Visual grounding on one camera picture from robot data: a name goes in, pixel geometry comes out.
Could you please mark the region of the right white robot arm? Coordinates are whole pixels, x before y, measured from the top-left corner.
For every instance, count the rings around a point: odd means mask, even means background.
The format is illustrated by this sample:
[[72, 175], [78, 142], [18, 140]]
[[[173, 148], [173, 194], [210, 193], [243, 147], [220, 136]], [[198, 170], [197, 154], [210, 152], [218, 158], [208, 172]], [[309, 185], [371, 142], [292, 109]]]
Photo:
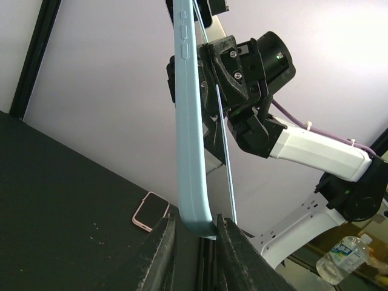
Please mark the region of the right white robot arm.
[[296, 73], [278, 35], [267, 32], [243, 43], [225, 36], [197, 45], [195, 34], [183, 28], [174, 45], [167, 74], [176, 108], [178, 208], [192, 233], [215, 237], [205, 152], [227, 165], [227, 132], [246, 153], [323, 172], [299, 207], [255, 236], [254, 246], [272, 267], [325, 231], [378, 212], [387, 186], [386, 162], [354, 142], [328, 138], [294, 118], [269, 113], [273, 95]]

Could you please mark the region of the blue cased phone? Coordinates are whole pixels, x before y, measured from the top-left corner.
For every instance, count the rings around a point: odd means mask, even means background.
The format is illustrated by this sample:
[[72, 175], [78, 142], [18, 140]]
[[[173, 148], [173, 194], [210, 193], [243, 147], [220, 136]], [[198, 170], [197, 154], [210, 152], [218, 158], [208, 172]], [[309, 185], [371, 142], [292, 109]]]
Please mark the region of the blue cased phone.
[[[195, 13], [197, 15], [197, 19], [199, 22], [199, 26], [201, 28], [201, 33], [204, 38], [204, 43], [208, 47], [210, 44], [209, 37], [206, 32], [206, 28], [202, 19], [201, 11], [199, 9], [199, 4], [197, 1], [193, 1], [193, 6]], [[218, 102], [218, 111], [219, 111], [219, 122], [218, 124], [221, 127], [221, 134], [222, 134], [222, 150], [225, 156], [225, 166], [226, 166], [226, 172], [227, 172], [227, 179], [228, 179], [228, 187], [229, 187], [229, 195], [230, 195], [230, 208], [231, 208], [231, 218], [233, 219], [233, 222], [237, 223], [237, 214], [236, 214], [236, 204], [235, 204], [235, 194], [233, 189], [233, 179], [232, 179], [232, 171], [231, 171], [231, 165], [230, 165], [230, 155], [229, 155], [229, 148], [227, 143], [227, 133], [226, 133], [226, 126], [224, 121], [224, 112], [222, 109], [222, 100], [221, 100], [221, 90], [219, 87], [218, 82], [215, 82], [215, 90], [217, 95], [217, 102]]]

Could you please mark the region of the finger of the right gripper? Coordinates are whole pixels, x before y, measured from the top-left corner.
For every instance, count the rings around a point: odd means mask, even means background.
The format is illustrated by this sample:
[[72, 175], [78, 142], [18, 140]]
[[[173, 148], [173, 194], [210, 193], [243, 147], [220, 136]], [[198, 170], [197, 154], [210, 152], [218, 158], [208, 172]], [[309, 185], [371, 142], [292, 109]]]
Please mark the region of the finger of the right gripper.
[[234, 36], [226, 36], [197, 46], [201, 106], [205, 112], [218, 111], [216, 85], [221, 91], [224, 110], [235, 109], [248, 102], [249, 95], [244, 77], [235, 78], [236, 73], [243, 72], [241, 58], [230, 55], [236, 51]]
[[206, 65], [199, 60], [199, 83], [201, 92], [201, 111], [203, 125], [203, 140], [206, 153], [221, 164], [225, 164], [224, 144], [221, 124], [219, 123], [218, 100], [215, 92], [215, 82], [209, 73], [204, 72]]

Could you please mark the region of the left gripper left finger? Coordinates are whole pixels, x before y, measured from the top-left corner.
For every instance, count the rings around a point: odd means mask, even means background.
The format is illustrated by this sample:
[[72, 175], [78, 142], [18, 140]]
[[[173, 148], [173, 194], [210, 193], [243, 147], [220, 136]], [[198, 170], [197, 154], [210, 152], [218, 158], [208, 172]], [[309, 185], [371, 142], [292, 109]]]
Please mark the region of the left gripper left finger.
[[144, 276], [138, 290], [165, 290], [167, 277], [173, 270], [176, 217], [168, 214], [149, 233], [144, 246], [151, 253], [144, 258]]

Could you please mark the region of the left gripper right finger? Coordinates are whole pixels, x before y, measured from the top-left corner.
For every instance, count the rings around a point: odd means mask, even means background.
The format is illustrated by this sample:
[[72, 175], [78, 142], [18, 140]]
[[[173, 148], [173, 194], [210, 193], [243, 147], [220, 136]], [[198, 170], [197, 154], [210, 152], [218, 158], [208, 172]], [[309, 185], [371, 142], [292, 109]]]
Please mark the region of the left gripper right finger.
[[218, 290], [287, 291], [295, 288], [279, 275], [230, 218], [217, 217]]

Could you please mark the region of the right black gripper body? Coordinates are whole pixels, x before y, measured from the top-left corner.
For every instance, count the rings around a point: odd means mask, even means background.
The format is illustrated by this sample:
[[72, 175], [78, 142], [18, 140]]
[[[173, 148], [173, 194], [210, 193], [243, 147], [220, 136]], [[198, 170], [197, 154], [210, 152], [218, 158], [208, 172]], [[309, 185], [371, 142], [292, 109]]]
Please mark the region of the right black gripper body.
[[226, 77], [221, 80], [222, 95], [229, 105], [258, 105], [269, 94], [258, 41], [254, 38], [236, 44], [221, 54]]

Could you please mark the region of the blue phone case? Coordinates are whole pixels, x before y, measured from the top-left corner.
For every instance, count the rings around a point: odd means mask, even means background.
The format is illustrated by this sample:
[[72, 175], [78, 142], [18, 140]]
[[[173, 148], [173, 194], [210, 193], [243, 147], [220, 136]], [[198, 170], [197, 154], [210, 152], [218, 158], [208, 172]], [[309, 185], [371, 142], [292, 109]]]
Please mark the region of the blue phone case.
[[204, 155], [198, 57], [192, 1], [173, 2], [175, 112], [180, 217], [194, 235], [216, 238]]

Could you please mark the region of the pink cased phone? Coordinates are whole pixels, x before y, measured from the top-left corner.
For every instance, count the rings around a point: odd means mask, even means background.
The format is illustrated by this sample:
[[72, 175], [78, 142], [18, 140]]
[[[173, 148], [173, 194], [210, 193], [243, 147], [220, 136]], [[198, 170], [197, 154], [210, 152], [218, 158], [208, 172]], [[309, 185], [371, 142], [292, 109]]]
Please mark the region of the pink cased phone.
[[151, 232], [166, 216], [170, 203], [154, 192], [148, 192], [132, 216], [132, 223], [146, 232]]

